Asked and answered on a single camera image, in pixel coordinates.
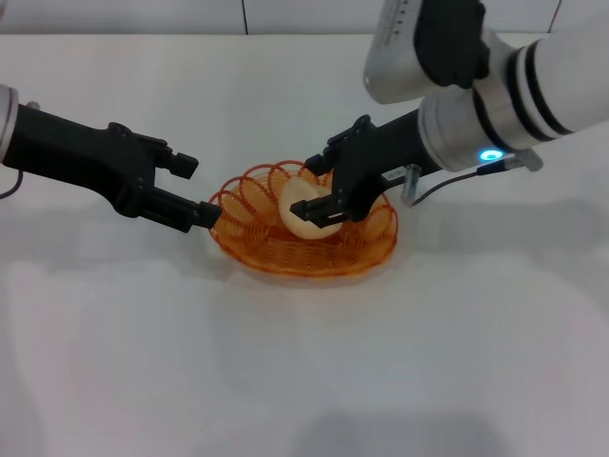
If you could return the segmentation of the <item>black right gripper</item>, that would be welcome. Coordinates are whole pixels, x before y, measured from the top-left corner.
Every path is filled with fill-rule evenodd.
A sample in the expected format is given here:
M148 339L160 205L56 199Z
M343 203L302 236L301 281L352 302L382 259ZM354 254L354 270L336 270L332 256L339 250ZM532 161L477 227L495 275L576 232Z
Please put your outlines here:
M383 192L403 182L383 176L409 165L419 167L422 176L440 170L422 142L419 112L415 109L378 127L364 115L351 128L329 138L322 152L304 161L304 167L316 176L333 170L332 193L298 201L290 211L316 227L362 221Z

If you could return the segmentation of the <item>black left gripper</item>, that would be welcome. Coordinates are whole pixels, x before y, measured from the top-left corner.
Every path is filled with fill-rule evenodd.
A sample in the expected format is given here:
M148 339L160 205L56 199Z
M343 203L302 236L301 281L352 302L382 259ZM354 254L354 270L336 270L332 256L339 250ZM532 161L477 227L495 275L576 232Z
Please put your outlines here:
M188 233L212 229L223 210L155 187L156 169L189 180L199 166L195 157L174 153L166 141L110 123L93 129L21 105L2 164L89 189L116 212L142 217Z

